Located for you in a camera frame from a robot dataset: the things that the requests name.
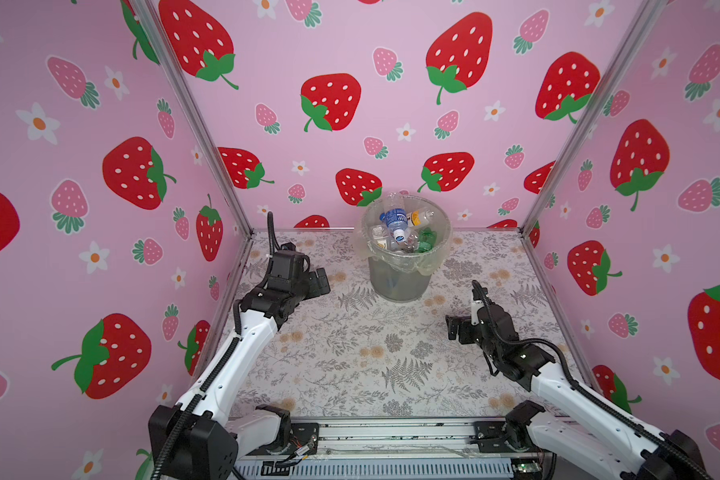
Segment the Pepsi water bottle blue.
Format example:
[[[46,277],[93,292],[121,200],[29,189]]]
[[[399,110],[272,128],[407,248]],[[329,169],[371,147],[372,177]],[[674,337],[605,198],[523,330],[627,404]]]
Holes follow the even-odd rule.
[[[419,248],[419,239],[415,232],[410,232],[404,238],[395,239],[395,249],[406,253],[415,253]]]

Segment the bottle yellow white label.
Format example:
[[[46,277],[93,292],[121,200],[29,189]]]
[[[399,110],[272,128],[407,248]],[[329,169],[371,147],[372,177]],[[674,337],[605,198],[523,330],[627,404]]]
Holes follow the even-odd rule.
[[[418,209],[408,215],[408,224],[413,228],[426,227],[436,218],[436,211],[433,209]]]

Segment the Pocari Sweat bottle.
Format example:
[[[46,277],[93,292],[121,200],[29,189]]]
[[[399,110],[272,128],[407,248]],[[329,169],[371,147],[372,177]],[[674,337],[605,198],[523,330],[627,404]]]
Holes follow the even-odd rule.
[[[404,238],[408,234],[408,219],[404,199],[401,194],[393,192],[383,199],[384,223],[393,239]]]

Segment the clear bottle white green label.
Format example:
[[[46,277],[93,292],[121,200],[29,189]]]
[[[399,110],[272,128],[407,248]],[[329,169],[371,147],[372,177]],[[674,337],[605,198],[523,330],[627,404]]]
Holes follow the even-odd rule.
[[[373,243],[378,248],[383,249],[383,250],[388,250],[388,251],[390,251],[392,249],[392,244],[394,243],[394,239],[391,237],[391,234],[385,225],[382,225],[382,224],[374,225],[371,228],[370,233],[371,233]]]

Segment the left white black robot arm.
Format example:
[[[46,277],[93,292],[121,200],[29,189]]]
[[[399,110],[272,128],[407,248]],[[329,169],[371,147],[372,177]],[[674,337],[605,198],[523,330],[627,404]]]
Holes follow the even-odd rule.
[[[234,331],[208,367],[172,407],[160,406],[148,421],[153,479],[237,477],[236,462],[259,449],[280,453],[292,439],[288,410],[270,405],[226,427],[239,390],[258,356],[303,301],[326,295],[323,268],[294,279],[266,279],[232,307]]]

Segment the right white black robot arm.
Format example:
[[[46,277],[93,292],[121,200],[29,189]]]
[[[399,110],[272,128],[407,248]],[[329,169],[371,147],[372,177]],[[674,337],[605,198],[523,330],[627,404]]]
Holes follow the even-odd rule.
[[[497,303],[478,299],[468,316],[445,318],[450,340],[480,348],[493,376],[539,397],[505,417],[501,432],[479,437],[480,449],[548,451],[598,479],[707,479],[696,442],[639,420],[576,380],[552,342],[522,339]]]

